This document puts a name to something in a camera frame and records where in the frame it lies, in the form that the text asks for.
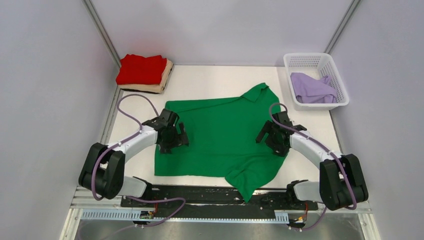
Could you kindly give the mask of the green t shirt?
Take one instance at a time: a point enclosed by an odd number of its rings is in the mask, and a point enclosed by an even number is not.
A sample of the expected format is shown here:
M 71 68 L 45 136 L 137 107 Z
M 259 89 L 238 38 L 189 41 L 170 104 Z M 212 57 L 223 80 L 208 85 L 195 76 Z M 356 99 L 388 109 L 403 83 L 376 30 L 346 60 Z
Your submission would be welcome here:
M 271 182 L 286 160 L 256 137 L 279 98 L 265 83 L 236 97 L 170 100 L 165 108 L 179 115 L 189 144 L 170 154 L 155 152 L 154 174 L 161 177 L 224 178 L 245 202 Z

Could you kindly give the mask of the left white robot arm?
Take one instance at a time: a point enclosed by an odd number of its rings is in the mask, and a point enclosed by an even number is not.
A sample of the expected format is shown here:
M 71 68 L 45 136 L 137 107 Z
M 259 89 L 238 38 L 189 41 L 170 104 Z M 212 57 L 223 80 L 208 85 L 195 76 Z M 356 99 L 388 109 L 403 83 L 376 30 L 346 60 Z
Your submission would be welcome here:
M 177 113 L 163 109 L 159 116 L 140 124 L 140 129 L 115 143 L 94 143 L 86 156 L 78 184 L 90 190 L 97 199 L 131 196 L 140 206 L 153 201 L 151 184 L 138 177 L 125 175 L 125 165 L 135 155 L 150 146 L 161 154 L 171 154 L 174 148 L 188 146 L 189 139 Z

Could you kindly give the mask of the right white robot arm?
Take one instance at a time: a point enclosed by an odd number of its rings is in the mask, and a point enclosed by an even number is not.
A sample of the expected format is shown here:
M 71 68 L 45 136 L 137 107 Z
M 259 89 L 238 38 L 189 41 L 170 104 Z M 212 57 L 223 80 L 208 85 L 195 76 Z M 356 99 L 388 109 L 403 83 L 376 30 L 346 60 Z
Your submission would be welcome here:
M 319 170 L 319 180 L 295 180 L 287 185 L 286 204 L 298 209 L 305 201 L 324 204 L 329 210 L 352 208 L 368 200 L 369 192 L 357 156 L 331 151 L 303 125 L 294 125 L 286 111 L 274 113 L 255 139 L 280 157 L 297 151 Z

